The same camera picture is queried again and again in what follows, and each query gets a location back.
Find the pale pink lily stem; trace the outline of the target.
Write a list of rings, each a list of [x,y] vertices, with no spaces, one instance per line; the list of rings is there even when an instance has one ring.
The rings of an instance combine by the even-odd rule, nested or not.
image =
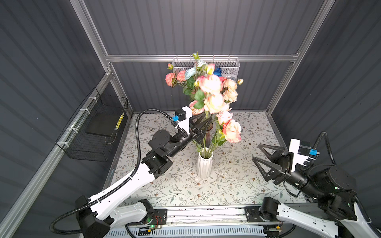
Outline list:
[[[233,114],[230,113],[229,111],[219,112],[215,117],[217,121],[215,132],[217,132],[218,130],[222,130],[226,138],[227,134],[225,133],[225,128],[231,122],[232,117],[233,117]]]

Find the pink yellow rose spray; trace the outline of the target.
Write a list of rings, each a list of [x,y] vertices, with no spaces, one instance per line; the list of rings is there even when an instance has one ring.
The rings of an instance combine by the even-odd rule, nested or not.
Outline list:
[[[194,100],[198,101],[197,109],[204,107],[204,112],[212,118],[213,129],[211,130],[211,138],[213,138],[216,129],[216,115],[219,112],[229,111],[231,113],[231,104],[226,103],[223,99],[223,93],[226,89],[222,88],[220,78],[214,75],[215,64],[210,63],[207,66],[206,73],[196,72]],[[241,141],[241,125],[232,117],[231,122],[225,128],[226,139],[231,139],[238,143]]]

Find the white ribbed ceramic vase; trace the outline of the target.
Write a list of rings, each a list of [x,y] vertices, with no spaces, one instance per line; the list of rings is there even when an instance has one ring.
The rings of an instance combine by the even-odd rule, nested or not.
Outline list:
[[[202,179],[207,179],[212,171],[213,152],[208,148],[203,148],[199,152],[197,159],[197,175]]]

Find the cream pink rose spray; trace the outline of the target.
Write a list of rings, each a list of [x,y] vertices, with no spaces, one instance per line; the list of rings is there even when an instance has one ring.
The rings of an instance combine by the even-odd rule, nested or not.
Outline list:
[[[238,79],[237,81],[234,81],[233,79],[223,77],[223,76],[219,78],[222,84],[222,88],[229,89],[231,91],[236,91],[238,85],[242,85],[244,83],[243,79]]]

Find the pink carnation stem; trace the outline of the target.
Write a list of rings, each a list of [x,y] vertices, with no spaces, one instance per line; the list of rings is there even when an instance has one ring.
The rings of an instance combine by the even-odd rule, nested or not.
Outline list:
[[[168,86],[170,87],[175,87],[175,86],[181,86],[183,88],[183,93],[188,96],[192,96],[195,94],[195,79],[194,76],[192,76],[190,79],[185,80],[185,72],[186,69],[181,70],[181,71],[175,71],[175,67],[171,64],[168,63],[167,67],[169,70],[172,72],[168,73],[165,76],[165,82]]]

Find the blue artificial rose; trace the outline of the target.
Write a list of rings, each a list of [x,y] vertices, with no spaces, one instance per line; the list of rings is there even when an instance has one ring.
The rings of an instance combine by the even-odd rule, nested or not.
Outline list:
[[[222,76],[222,69],[220,67],[216,67],[213,72],[214,75],[217,75],[218,77]]]

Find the pink glass vase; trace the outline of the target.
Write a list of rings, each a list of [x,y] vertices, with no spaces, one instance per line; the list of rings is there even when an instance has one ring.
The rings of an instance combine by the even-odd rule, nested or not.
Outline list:
[[[205,135],[202,142],[203,148],[210,148],[211,147],[211,130],[213,129],[213,123],[209,123],[208,126],[205,128]]]

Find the large white peony spray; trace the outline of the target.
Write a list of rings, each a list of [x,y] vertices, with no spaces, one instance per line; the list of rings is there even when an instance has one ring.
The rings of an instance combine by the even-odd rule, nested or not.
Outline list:
[[[189,104],[189,107],[192,111],[192,115],[195,116],[195,115],[199,115],[201,113],[204,112],[204,107],[201,107],[200,109],[197,109],[195,106],[198,106],[198,101],[194,100],[192,101],[190,104]],[[197,150],[198,152],[204,156],[205,155],[205,139],[202,140],[202,142],[200,143],[197,143]]]

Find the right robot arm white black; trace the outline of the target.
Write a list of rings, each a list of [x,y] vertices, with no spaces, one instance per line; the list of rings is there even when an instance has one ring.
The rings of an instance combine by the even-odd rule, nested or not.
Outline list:
[[[314,162],[319,157],[320,141],[318,138],[311,146],[308,142],[292,139],[288,150],[260,144],[258,148],[267,159],[254,157],[253,162],[265,181],[293,186],[317,203],[329,219],[296,211],[270,197],[263,199],[259,214],[265,221],[287,221],[325,238],[379,238],[381,231],[372,223],[357,197],[356,180],[337,166],[328,139],[325,143],[331,164],[312,173],[318,168]]]

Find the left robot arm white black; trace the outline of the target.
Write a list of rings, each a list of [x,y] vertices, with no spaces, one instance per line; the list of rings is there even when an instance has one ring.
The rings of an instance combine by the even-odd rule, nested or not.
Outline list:
[[[202,143],[213,120],[205,114],[193,116],[184,109],[178,110],[171,119],[178,132],[171,135],[166,130],[157,131],[149,141],[151,150],[138,166],[102,192],[76,201],[76,212],[80,232],[85,238],[102,238],[119,225],[150,224],[155,210],[146,199],[121,207],[120,204],[141,187],[153,182],[172,166],[170,160],[187,145],[196,141]]]

